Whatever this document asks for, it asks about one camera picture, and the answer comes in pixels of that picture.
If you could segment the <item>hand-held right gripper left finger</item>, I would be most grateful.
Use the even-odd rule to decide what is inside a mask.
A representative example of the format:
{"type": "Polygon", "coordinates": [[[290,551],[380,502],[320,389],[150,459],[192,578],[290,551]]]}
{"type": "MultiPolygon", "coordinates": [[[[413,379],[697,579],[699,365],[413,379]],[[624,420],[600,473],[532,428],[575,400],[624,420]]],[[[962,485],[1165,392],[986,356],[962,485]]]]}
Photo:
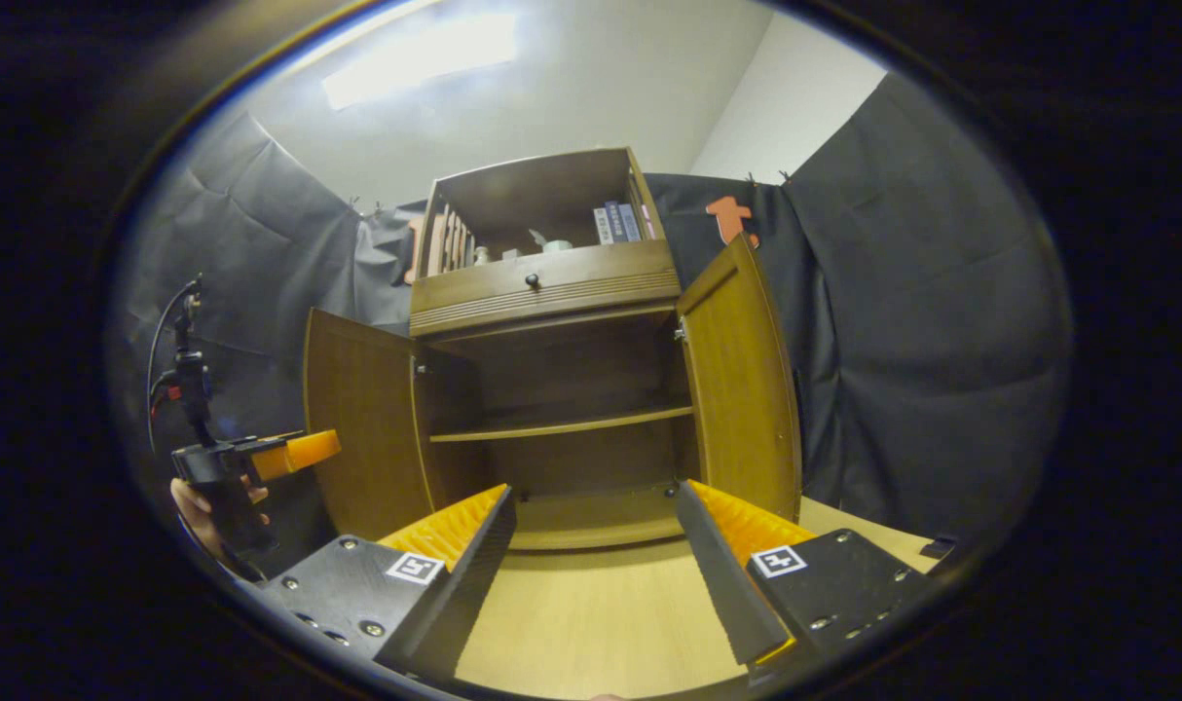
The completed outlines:
{"type": "Polygon", "coordinates": [[[447,682],[515,527],[512,489],[500,483],[379,540],[333,538],[260,590],[342,653],[447,682]]]}

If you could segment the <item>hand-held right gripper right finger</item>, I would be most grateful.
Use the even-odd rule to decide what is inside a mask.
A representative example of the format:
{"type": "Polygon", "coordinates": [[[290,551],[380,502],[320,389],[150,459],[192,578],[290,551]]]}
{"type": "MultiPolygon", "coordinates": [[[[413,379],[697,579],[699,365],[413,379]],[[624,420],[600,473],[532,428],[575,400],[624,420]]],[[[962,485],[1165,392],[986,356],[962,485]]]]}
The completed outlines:
{"type": "Polygon", "coordinates": [[[678,483],[676,514],[738,664],[816,666],[934,596],[931,577],[857,530],[816,536],[694,480],[678,483]]]}

